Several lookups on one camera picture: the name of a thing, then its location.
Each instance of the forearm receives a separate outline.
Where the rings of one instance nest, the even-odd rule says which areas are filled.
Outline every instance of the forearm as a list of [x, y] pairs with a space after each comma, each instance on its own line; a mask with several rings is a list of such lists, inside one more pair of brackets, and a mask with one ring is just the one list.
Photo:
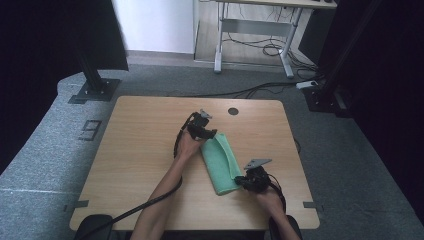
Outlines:
[[300, 240], [299, 236], [290, 225], [289, 219], [283, 212], [277, 211], [271, 214], [271, 216], [277, 223], [281, 240]]
[[[171, 167], [150, 195], [149, 200], [169, 192], [178, 184], [187, 161], [187, 158], [180, 156], [174, 159]], [[160, 239], [171, 210], [173, 199], [174, 194], [144, 209], [137, 219], [131, 239]]]

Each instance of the human arm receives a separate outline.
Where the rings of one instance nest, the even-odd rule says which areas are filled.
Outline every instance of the human arm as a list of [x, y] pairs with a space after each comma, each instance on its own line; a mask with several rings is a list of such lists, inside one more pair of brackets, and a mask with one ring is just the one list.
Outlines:
[[[165, 176], [156, 186], [150, 199], [159, 197], [169, 192], [178, 184], [183, 170], [191, 157], [198, 151], [204, 141], [195, 141], [191, 138], [187, 130], [183, 131], [178, 144], [177, 156], [174, 158]], [[175, 194], [144, 209], [137, 219], [131, 240], [156, 240], [160, 239], [165, 229], [166, 221], [171, 211]]]
[[274, 219], [281, 240], [300, 240], [284, 213], [283, 204], [274, 189], [268, 187], [262, 193], [254, 193], [254, 196], [265, 212]]

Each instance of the human hand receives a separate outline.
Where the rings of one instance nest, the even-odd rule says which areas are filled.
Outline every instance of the human hand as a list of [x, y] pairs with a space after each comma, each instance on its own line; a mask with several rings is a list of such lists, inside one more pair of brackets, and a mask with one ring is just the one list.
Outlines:
[[193, 140], [187, 128], [184, 129], [180, 142], [178, 143], [177, 158], [190, 159], [205, 141], [204, 139], [198, 141]]
[[256, 201], [259, 203], [262, 209], [270, 216], [273, 216], [275, 214], [285, 216], [283, 203], [281, 202], [280, 197], [273, 188], [268, 187], [265, 191], [261, 193], [251, 192], [251, 194], [254, 195]]

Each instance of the metal bracket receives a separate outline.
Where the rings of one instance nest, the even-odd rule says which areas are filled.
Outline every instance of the metal bracket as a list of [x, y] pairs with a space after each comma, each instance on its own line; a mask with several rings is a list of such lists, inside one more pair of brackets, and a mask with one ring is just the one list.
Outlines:
[[73, 95], [68, 101], [70, 104], [84, 104], [87, 101], [109, 102], [121, 80], [119, 79], [101, 79], [102, 85], [100, 91], [94, 91], [86, 82], [77, 95]]

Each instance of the black cable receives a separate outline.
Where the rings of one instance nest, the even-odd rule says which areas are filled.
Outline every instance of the black cable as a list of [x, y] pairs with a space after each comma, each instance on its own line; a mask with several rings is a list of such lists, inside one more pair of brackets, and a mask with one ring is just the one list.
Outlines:
[[133, 208], [133, 209], [129, 210], [128, 212], [126, 212], [126, 213], [124, 213], [124, 214], [122, 214], [122, 215], [119, 215], [118, 217], [116, 217], [116, 218], [114, 218], [114, 219], [110, 220], [109, 222], [107, 222], [107, 223], [105, 223], [105, 224], [103, 224], [103, 225], [100, 225], [99, 227], [97, 227], [97, 228], [95, 228], [95, 229], [91, 230], [90, 232], [88, 232], [87, 234], [85, 234], [84, 236], [82, 236], [79, 240], [86, 239], [86, 238], [90, 237], [91, 235], [93, 235], [94, 233], [96, 233], [96, 232], [98, 232], [98, 231], [102, 230], [103, 228], [105, 228], [105, 227], [107, 227], [107, 226], [109, 226], [109, 225], [113, 225], [113, 224], [115, 224], [115, 223], [117, 223], [117, 222], [121, 221], [122, 219], [124, 219], [124, 218], [126, 218], [126, 217], [128, 217], [128, 216], [130, 216], [130, 215], [132, 215], [132, 214], [134, 214], [134, 213], [136, 213], [136, 212], [138, 212], [138, 211], [140, 211], [140, 210], [142, 210], [142, 209], [145, 209], [145, 208], [147, 208], [147, 207], [150, 207], [150, 206], [152, 206], [153, 204], [156, 204], [156, 203], [158, 203], [158, 202], [160, 202], [160, 201], [164, 200], [165, 198], [167, 198], [167, 197], [169, 197], [170, 195], [172, 195], [175, 191], [177, 191], [177, 190], [178, 190], [178, 188], [180, 188], [180, 187], [181, 187], [181, 184], [182, 184], [182, 183], [183, 183], [183, 178], [180, 178], [180, 181], [178, 182], [178, 184], [177, 184], [177, 185], [176, 185], [173, 189], [171, 189], [169, 192], [167, 192], [167, 193], [165, 193], [165, 194], [163, 194], [163, 195], [161, 195], [161, 196], [159, 196], [159, 197], [157, 197], [157, 198], [154, 198], [154, 199], [152, 199], [152, 200], [149, 200], [149, 201], [147, 201], [147, 202], [145, 202], [145, 203], [141, 204], [140, 206], [135, 207], [135, 208]]
[[286, 213], [287, 202], [286, 202], [286, 198], [284, 197], [283, 191], [281, 190], [280, 183], [278, 183], [277, 178], [275, 178], [271, 174], [268, 174], [268, 176], [271, 176], [277, 182], [277, 186], [273, 184], [272, 182], [270, 182], [268, 186], [272, 187], [277, 192], [278, 197], [280, 198], [281, 203], [283, 204], [283, 211], [284, 213]]
[[[192, 114], [191, 114], [191, 115], [187, 118], [187, 120], [185, 121], [185, 123], [183, 124], [183, 126], [181, 127], [181, 129], [180, 129], [180, 131], [179, 131], [179, 133], [178, 133], [178, 135], [177, 135], [177, 138], [176, 138], [176, 140], [175, 140], [175, 145], [174, 145], [174, 158], [177, 156], [178, 143], [180, 142], [180, 139], [181, 139], [181, 137], [182, 137], [183, 131], [184, 131], [184, 129], [187, 127], [188, 123], [189, 123], [189, 122], [190, 122], [190, 120], [191, 120], [191, 117], [193, 117], [193, 116], [194, 116], [194, 114], [195, 114], [195, 113], [192, 113]], [[134, 213], [136, 213], [136, 212], [138, 212], [138, 211], [140, 211], [140, 210], [143, 210], [143, 209], [145, 209], [145, 208], [147, 208], [147, 207], [152, 206], [153, 204], [156, 204], [156, 203], [158, 203], [158, 202], [160, 202], [160, 201], [164, 200], [165, 198], [167, 198], [167, 197], [171, 196], [171, 195], [172, 195], [175, 191], [177, 191], [177, 190], [181, 187], [182, 183], [183, 183], [183, 178], [181, 177], [181, 178], [180, 178], [180, 181], [178, 181], [178, 184], [177, 184], [174, 188], [172, 188], [170, 191], [168, 191], [167, 193], [165, 193], [165, 194], [163, 194], [163, 195], [161, 195], [161, 196], [159, 196], [159, 197], [156, 197], [156, 198], [154, 198], [154, 199], [151, 199], [151, 200], [149, 200], [149, 201], [147, 201], [147, 202], [145, 202], [145, 203], [143, 203], [143, 204], [139, 205], [138, 207], [135, 207], [135, 208], [133, 208], [133, 209], [129, 210], [128, 212], [125, 212], [124, 214], [119, 215], [118, 217], [116, 217], [116, 218], [114, 218], [114, 219], [110, 220], [109, 222], [107, 222], [107, 223], [105, 223], [105, 224], [103, 224], [103, 225], [100, 225], [100, 226], [96, 227], [95, 229], [91, 230], [90, 232], [88, 232], [87, 234], [85, 234], [84, 236], [82, 236], [79, 240], [86, 239], [86, 238], [90, 237], [91, 235], [93, 235], [94, 233], [96, 233], [96, 232], [98, 232], [98, 231], [102, 230], [103, 228], [105, 228], [105, 227], [107, 227], [107, 226], [109, 226], [109, 225], [113, 225], [113, 224], [115, 224], [115, 223], [117, 223], [117, 222], [121, 221], [122, 219], [124, 219], [124, 218], [126, 218], [126, 217], [128, 217], [128, 216], [130, 216], [130, 215], [132, 215], [132, 214], [134, 214]]]

